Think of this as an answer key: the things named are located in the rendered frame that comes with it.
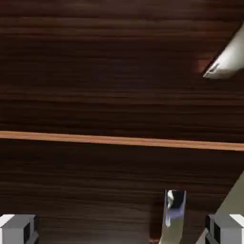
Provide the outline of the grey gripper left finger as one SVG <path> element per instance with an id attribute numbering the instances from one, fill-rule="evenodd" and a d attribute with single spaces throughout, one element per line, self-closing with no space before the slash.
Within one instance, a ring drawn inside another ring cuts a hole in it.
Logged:
<path id="1" fill-rule="evenodd" d="M 34 214 L 0 214 L 0 244 L 39 244 Z"/>

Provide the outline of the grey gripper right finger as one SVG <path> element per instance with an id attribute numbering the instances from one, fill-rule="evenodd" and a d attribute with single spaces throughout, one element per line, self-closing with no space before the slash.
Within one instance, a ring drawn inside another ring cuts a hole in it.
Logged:
<path id="1" fill-rule="evenodd" d="M 205 244 L 244 244 L 244 216 L 209 214 L 205 218 Z"/>

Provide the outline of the dark wood cabinet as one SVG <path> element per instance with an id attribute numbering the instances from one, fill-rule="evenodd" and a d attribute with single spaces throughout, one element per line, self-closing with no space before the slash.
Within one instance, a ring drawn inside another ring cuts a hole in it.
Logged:
<path id="1" fill-rule="evenodd" d="M 192 141 L 27 131 L 0 131 L 0 139 L 244 152 L 244 143 L 240 142 Z M 154 244 L 161 237 L 161 234 L 162 227 L 160 222 L 160 228 L 155 236 L 150 236 L 149 244 Z"/>

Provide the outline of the dark wood cabinet door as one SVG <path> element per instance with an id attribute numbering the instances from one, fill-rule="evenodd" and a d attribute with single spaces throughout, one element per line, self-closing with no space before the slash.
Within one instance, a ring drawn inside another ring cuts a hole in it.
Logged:
<path id="1" fill-rule="evenodd" d="M 185 190 L 195 244 L 243 171 L 244 152 L 0 139 L 0 214 L 37 215 L 40 244 L 149 244 Z"/>
<path id="2" fill-rule="evenodd" d="M 203 71 L 244 0 L 0 0 L 0 131 L 244 143 L 244 71 Z"/>

